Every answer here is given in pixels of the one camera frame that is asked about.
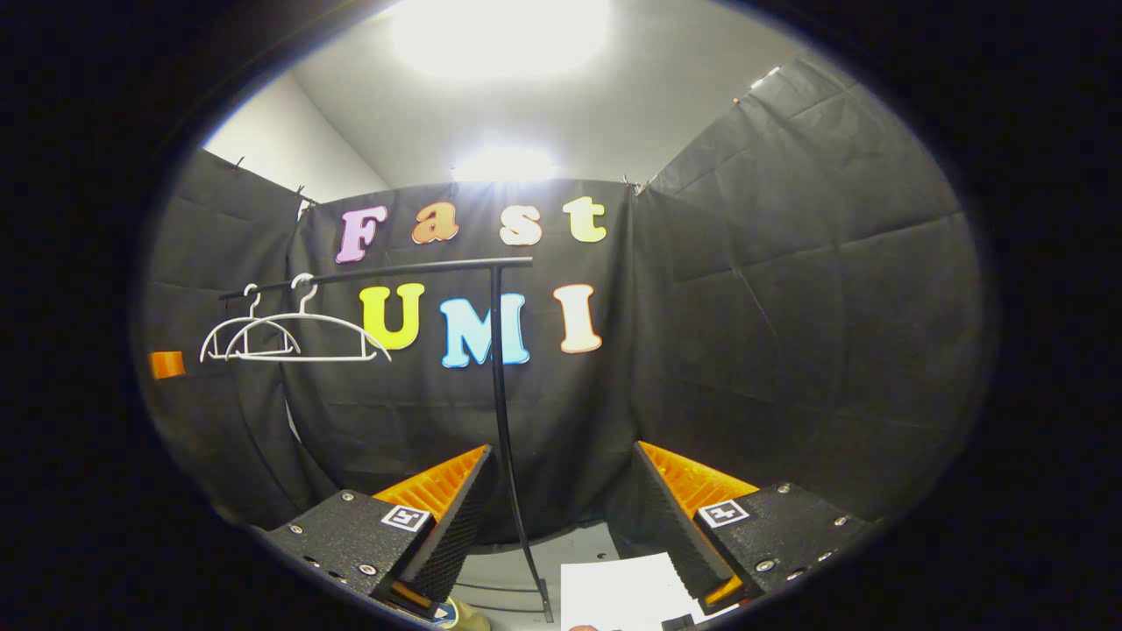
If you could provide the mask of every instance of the white wall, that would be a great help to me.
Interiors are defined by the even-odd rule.
[[[286,189],[329,202],[389,189],[285,73],[215,131],[208,152]]]

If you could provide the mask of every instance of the colorful foam letter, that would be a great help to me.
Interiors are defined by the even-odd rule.
[[[431,244],[447,241],[460,231],[456,225],[456,207],[449,202],[431,203],[417,213],[416,228],[413,229],[413,243]]]
[[[600,348],[604,340],[592,331],[592,314],[588,309],[588,296],[592,285],[565,285],[553,291],[553,298],[561,303],[564,317],[564,353],[588,353]]]
[[[499,216],[503,227],[498,229],[498,236],[508,246],[532,246],[542,240],[542,227],[537,220],[542,213],[532,205],[507,207]]]
[[[366,250],[362,245],[370,245],[378,221],[385,221],[388,211],[379,205],[364,210],[352,210],[343,213],[343,243],[335,255],[335,263],[355,263],[362,260]]]
[[[402,328],[389,331],[386,329],[386,299],[389,298],[389,287],[367,287],[360,291],[358,299],[362,301],[362,328],[388,350],[397,350],[413,344],[421,329],[419,303],[423,293],[424,285],[421,283],[405,283],[397,287],[397,295],[402,299]]]
[[[505,293],[499,299],[503,310],[503,363],[525,364],[530,360],[530,351],[522,346],[522,327],[519,311],[526,298],[517,293]],[[476,316],[471,303],[462,298],[444,301],[440,312],[448,320],[448,354],[440,360],[445,368],[463,368],[470,362],[463,353],[467,344],[476,364],[482,364],[490,350],[490,310],[482,322]]]
[[[608,235],[607,228],[592,223],[592,216],[604,214],[604,207],[592,203],[592,198],[578,198],[561,207],[569,216],[569,230],[578,241],[595,244]]]

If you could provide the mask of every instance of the white hanger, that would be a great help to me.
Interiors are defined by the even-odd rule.
[[[314,276],[312,276],[311,274],[306,274],[306,273],[305,274],[300,274],[298,276],[296,276],[295,278],[292,280],[292,289],[295,290],[296,285],[298,285],[301,282],[311,281],[312,278],[314,278]],[[321,316],[319,313],[307,313],[306,311],[304,311],[304,305],[307,303],[307,301],[313,295],[315,295],[315,292],[319,291],[319,289],[320,289],[320,285],[312,285],[312,291],[307,295],[305,295],[304,298],[302,298],[300,300],[300,311],[298,312],[296,312],[296,313],[278,313],[276,316],[268,316],[268,317],[265,317],[265,318],[258,318],[258,319],[254,320],[252,322],[250,322],[250,323],[246,324],[245,327],[242,327],[242,329],[240,331],[238,331],[233,336],[233,339],[230,340],[230,346],[228,346],[226,348],[227,356],[230,356],[230,354],[233,353],[233,345],[238,341],[238,338],[245,336],[246,332],[249,331],[249,329],[252,329],[254,327],[257,327],[257,326],[260,326],[260,324],[270,324],[275,320],[322,320],[324,322],[334,322],[337,324],[341,324],[343,327],[347,327],[348,329],[358,331],[358,333],[359,333],[359,342],[362,345],[362,353],[361,353],[361,355],[357,355],[357,356],[352,356],[352,357],[278,357],[278,356],[276,356],[276,354],[274,354],[272,356],[264,356],[265,355],[264,353],[250,353],[250,354],[233,353],[233,358],[252,359],[252,360],[257,360],[257,362],[368,362],[370,359],[374,359],[378,355],[377,351],[375,351],[374,349],[370,349],[370,354],[369,355],[366,354],[366,340],[369,339],[370,341],[374,342],[375,346],[377,346],[378,348],[380,348],[381,351],[386,354],[386,359],[389,359],[389,351],[386,350],[386,347],[381,346],[380,341],[374,339],[374,336],[371,336],[370,333],[366,332],[366,330],[362,329],[361,327],[352,324],[351,322],[348,322],[347,320],[340,320],[339,318],[332,318],[331,316]]]
[[[257,289],[257,285],[255,285],[254,283],[249,283],[248,285],[246,285],[245,291],[241,292],[241,295],[249,295],[249,290],[256,290],[256,289]],[[257,320],[257,318],[254,317],[254,309],[260,302],[261,302],[261,294],[260,294],[260,292],[258,292],[257,293],[257,300],[255,300],[254,303],[249,305],[249,317],[248,318],[246,318],[246,317],[242,317],[242,318],[231,318],[231,319],[227,320],[226,322],[222,322],[221,324],[219,324],[219,326],[214,327],[213,329],[211,329],[211,332],[206,336],[206,339],[203,340],[203,347],[199,350],[199,362],[202,363],[203,358],[206,355],[210,355],[211,359],[229,359],[230,358],[230,355],[229,355],[230,351],[229,350],[227,350],[226,355],[219,355],[218,354],[218,331],[219,331],[219,329],[221,329],[222,327],[224,327],[227,324],[232,324],[233,322],[247,322],[247,321],[251,321],[251,320]],[[280,350],[263,350],[263,351],[259,351],[259,353],[255,353],[254,355],[282,355],[282,354],[285,354],[285,353],[292,353],[293,349],[295,349],[296,353],[300,354],[300,345],[296,344],[296,338],[292,337],[292,333],[289,333],[284,327],[282,327],[280,324],[277,324],[275,322],[269,322],[269,326],[275,327],[277,329],[280,329],[280,332],[284,333],[284,348],[280,349]],[[214,350],[212,353],[206,353],[206,342],[210,341],[211,338],[214,339]],[[288,346],[288,341],[289,340],[292,340],[292,346]],[[242,356],[249,355],[249,338],[248,337],[245,338],[242,340],[242,342],[243,342],[242,344],[242,349],[245,350],[245,353],[241,354],[241,355]]]

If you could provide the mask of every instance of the black metal stand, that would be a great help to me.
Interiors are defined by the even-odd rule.
[[[530,552],[530,540],[526,538],[526,527],[522,522],[522,510],[518,507],[518,492],[514,481],[514,456],[511,449],[511,428],[506,418],[506,378],[503,372],[503,268],[504,267],[530,267],[533,265],[533,257],[517,256],[508,258],[476,258],[466,260],[447,260],[440,263],[419,263],[414,265],[395,265],[392,267],[379,267],[374,269],[358,269],[355,272],[343,272],[340,274],[328,274],[316,276],[309,281],[312,284],[322,285],[328,283],[339,283],[343,281],[355,281],[368,278],[370,276],[396,276],[401,274],[425,274],[435,272],[453,272],[459,269],[489,269],[490,271],[490,322],[491,322],[491,374],[495,387],[495,417],[498,422],[498,452],[502,460],[507,487],[511,490],[511,509],[514,512],[514,525],[518,531],[518,541],[522,543],[522,551],[526,555],[526,565],[530,566],[530,574],[534,578],[534,586],[542,597],[542,613],[545,614],[545,622],[553,622],[553,610],[550,607],[550,594],[545,586],[545,580],[537,575],[537,566],[534,565],[534,557]],[[231,292],[219,298],[230,300],[250,295],[265,291],[289,290],[291,284],[273,283],[263,285],[249,293]]]

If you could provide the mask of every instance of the blue letter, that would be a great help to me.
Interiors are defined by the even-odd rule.
[[[500,299],[503,309],[503,363],[525,364],[530,351],[522,346],[519,324],[522,305],[526,298],[517,293],[505,293]],[[445,368],[462,368],[470,363],[463,345],[468,345],[476,364],[482,364],[490,350],[490,310],[480,322],[471,303],[462,298],[453,298],[440,305],[440,312],[448,320],[448,355],[440,360]]]

